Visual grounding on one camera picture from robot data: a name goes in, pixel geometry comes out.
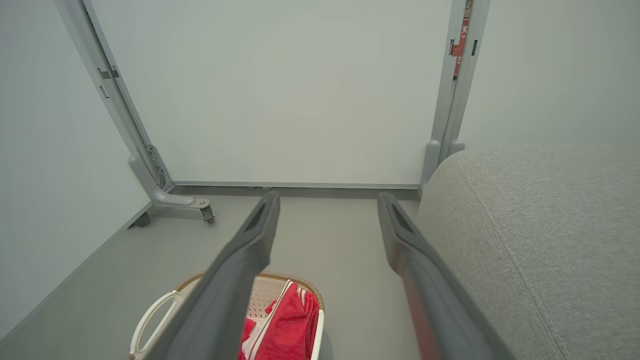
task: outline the gray metal stand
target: gray metal stand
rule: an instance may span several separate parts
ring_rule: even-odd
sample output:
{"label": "gray metal stand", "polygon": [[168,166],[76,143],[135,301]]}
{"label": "gray metal stand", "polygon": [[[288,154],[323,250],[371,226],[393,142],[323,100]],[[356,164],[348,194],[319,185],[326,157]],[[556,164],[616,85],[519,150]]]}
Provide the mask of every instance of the gray metal stand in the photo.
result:
{"label": "gray metal stand", "polygon": [[153,202],[155,206],[200,209],[202,220],[213,224],[216,215],[211,210],[211,202],[209,199],[197,199],[192,196],[166,193],[158,187],[156,181],[138,155],[129,158],[129,166],[134,174],[136,174],[138,181],[142,184],[147,195],[149,195],[149,199],[151,199],[151,202]]}

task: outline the red towel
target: red towel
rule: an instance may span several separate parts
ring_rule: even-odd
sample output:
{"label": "red towel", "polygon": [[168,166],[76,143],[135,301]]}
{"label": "red towel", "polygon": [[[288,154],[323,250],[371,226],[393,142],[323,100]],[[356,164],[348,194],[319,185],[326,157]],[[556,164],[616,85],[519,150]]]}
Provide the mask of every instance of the red towel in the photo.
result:
{"label": "red towel", "polygon": [[240,355],[246,360],[310,359],[316,338],[316,296],[287,281],[280,297],[266,309],[267,318],[244,338]]}

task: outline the white wall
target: white wall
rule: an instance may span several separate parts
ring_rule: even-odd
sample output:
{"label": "white wall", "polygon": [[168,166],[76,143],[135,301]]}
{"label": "white wall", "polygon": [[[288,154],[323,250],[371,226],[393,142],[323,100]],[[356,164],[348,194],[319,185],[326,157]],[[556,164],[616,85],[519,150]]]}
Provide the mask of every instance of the white wall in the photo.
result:
{"label": "white wall", "polygon": [[0,338],[149,198],[49,0],[0,3]]}
{"label": "white wall", "polygon": [[637,142],[638,0],[492,0],[460,138]]}

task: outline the whiteboard frame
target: whiteboard frame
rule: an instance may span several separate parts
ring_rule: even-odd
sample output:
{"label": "whiteboard frame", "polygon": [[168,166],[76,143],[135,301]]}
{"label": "whiteboard frame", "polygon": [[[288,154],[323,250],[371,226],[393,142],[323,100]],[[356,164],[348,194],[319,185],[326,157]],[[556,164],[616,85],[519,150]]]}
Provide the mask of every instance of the whiteboard frame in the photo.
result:
{"label": "whiteboard frame", "polygon": [[[56,2],[59,4],[66,4],[64,6],[67,6],[70,8],[80,7],[79,2],[73,2],[73,0],[56,0]],[[444,39],[445,40],[444,56],[443,56],[442,70],[440,75],[440,86],[438,89],[438,99],[436,100],[436,109],[434,114],[434,121],[433,121],[431,136],[430,136],[430,139],[425,138],[425,147],[427,149],[427,154],[424,158],[422,179],[420,181],[420,184],[269,183],[269,182],[251,182],[251,181],[249,182],[220,182],[220,181],[173,182],[173,180],[171,180],[169,173],[165,171],[164,173],[167,181],[166,181],[166,186],[163,188],[163,190],[166,192],[169,192],[176,185],[179,185],[179,186],[247,186],[247,187],[270,186],[270,187],[291,187],[291,188],[364,188],[364,189],[407,189],[407,190],[418,189],[420,190],[424,186],[424,184],[426,184],[426,181],[429,179],[433,171],[436,169],[437,165],[439,165],[439,163],[442,161],[442,160],[438,161],[436,159],[438,159],[438,157],[440,159],[444,159],[443,155],[444,157],[448,155],[449,143],[453,138],[452,136],[453,133],[451,131],[455,130],[455,127],[456,127],[454,125],[454,122],[461,122],[461,115],[464,114],[464,108],[461,110],[461,112],[458,110],[458,112],[460,112],[460,116],[459,116],[460,119],[452,122],[451,114],[454,113],[454,105],[460,104],[464,107],[464,105],[466,105],[466,97],[463,102],[460,100],[458,102],[455,102],[455,101],[452,102],[452,98],[451,98],[451,92],[453,89],[452,80],[453,80],[453,72],[454,72],[456,62],[455,62],[455,57],[451,56],[450,54],[450,49],[451,49],[451,42],[454,42],[455,44],[459,44],[460,42],[460,29],[462,27],[462,22],[463,22],[465,3],[466,3],[466,0],[451,1],[451,12],[449,14],[450,17],[449,17],[449,27],[447,32],[447,38]],[[478,23],[481,22],[482,24],[482,31],[477,32],[480,38],[481,38],[482,32],[484,31],[484,22],[486,21],[486,11],[484,11],[483,13],[483,12],[479,12],[476,9],[479,8],[480,6],[478,5],[482,3],[486,3],[486,6],[484,7],[488,8],[489,0],[475,0],[472,8],[472,19],[473,17],[476,17],[475,22],[478,22]],[[80,22],[87,22],[88,20],[87,23],[91,28],[89,29],[86,26],[83,26],[83,28],[78,27],[77,30],[81,33],[87,32],[87,31],[90,31],[93,33],[92,34],[93,36],[91,35],[86,36],[85,34],[84,36],[82,36],[82,39],[81,39],[83,45],[92,50],[90,51],[92,53],[92,56],[90,59],[91,62],[99,71],[102,70],[102,68],[106,68],[109,70],[113,69],[117,71],[119,74],[121,74],[121,72],[118,69],[115,56],[111,52],[106,36],[102,31],[100,22],[97,18],[95,10],[93,9],[92,1],[82,0],[82,4],[84,5],[84,8],[86,10],[86,12],[84,13],[84,17],[86,17],[86,19],[80,20]],[[81,15],[79,15],[79,12],[76,10],[71,15],[72,19],[70,20],[65,19],[65,23],[75,22],[76,24],[72,24],[72,26],[77,26],[77,23],[79,21],[79,19],[77,18],[79,16]],[[467,44],[465,46],[465,53],[470,54],[471,52],[470,44],[472,46],[473,41],[471,42],[467,41]],[[101,50],[102,54],[97,54],[96,51],[98,49]],[[465,58],[463,58],[463,61],[461,64],[461,70],[460,70],[461,75],[465,73],[465,68],[468,67],[468,63],[469,61],[465,61]],[[473,75],[473,69],[475,69],[475,59],[473,59],[473,67],[470,72],[470,77],[472,77]],[[458,77],[458,85],[456,86],[456,89],[458,89],[458,87],[461,85],[461,82],[460,82],[461,78],[462,76]],[[123,117],[122,114],[118,114],[115,116],[114,114],[112,114],[113,120],[114,122],[116,122],[118,129],[120,130],[121,127],[125,129],[125,131],[120,132],[123,138],[128,137],[129,142],[135,142],[136,145],[139,145],[137,143],[140,142],[140,140],[145,147],[147,147],[148,145],[151,145],[152,141],[149,138],[149,135],[144,128],[143,121],[140,119],[140,116],[136,110],[134,101],[131,95],[129,94],[129,91],[125,84],[125,80],[123,79],[122,75],[120,75],[120,77],[118,78],[102,80],[102,82],[113,83],[110,86],[111,89],[115,90],[121,95],[121,99],[114,99],[114,102],[121,102],[121,104],[118,104],[119,107],[126,108],[128,110],[129,116],[128,117],[125,116],[126,118],[128,118],[126,120],[122,118]],[[128,127],[135,128],[141,139],[135,139],[136,136],[133,136],[131,134],[132,129],[129,129],[127,131],[127,128],[128,128],[127,125]],[[456,136],[459,133],[459,131],[460,131],[460,124],[457,125],[457,132],[455,132]],[[437,149],[437,152],[434,152],[431,155],[429,155],[428,144],[432,144],[433,142],[438,143],[438,149]],[[153,166],[153,163],[148,159],[148,154],[146,154],[145,150],[138,149],[138,147],[139,146],[136,147],[136,152],[141,153],[143,159],[145,160],[145,164],[147,164],[147,168],[150,170],[154,178],[157,177],[157,174],[155,174],[154,171],[152,171],[154,166]]]}

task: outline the fabric upholstery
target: fabric upholstery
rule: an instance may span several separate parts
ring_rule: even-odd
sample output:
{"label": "fabric upholstery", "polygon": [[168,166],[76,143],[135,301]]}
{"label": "fabric upholstery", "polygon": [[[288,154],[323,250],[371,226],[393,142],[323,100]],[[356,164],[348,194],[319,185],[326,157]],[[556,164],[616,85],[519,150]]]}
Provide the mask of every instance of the fabric upholstery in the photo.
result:
{"label": "fabric upholstery", "polygon": [[640,148],[459,152],[417,223],[517,359],[640,359]]}

